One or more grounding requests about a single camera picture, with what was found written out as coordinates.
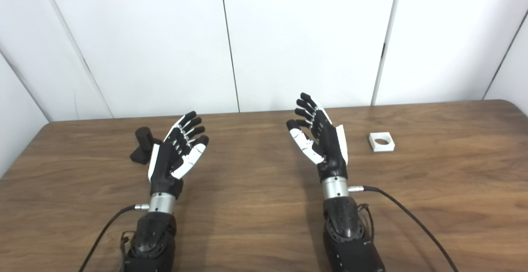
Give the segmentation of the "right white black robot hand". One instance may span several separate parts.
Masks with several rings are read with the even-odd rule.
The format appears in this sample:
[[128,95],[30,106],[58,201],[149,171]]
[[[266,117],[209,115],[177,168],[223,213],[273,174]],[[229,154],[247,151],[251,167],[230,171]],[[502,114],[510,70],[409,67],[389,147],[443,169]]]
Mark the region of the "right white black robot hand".
[[302,119],[290,119],[286,126],[301,152],[318,170],[319,181],[348,178],[348,148],[344,127],[335,126],[326,110],[307,93],[296,100],[295,114]]

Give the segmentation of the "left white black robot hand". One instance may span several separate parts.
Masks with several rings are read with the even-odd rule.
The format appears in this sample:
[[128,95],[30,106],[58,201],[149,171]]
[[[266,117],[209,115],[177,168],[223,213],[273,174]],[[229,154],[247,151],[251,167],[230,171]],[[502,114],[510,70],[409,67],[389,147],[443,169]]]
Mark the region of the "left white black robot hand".
[[205,152],[209,137],[195,111],[174,123],[165,138],[155,144],[148,168],[150,195],[168,194],[178,199],[183,191],[183,177],[191,171]]

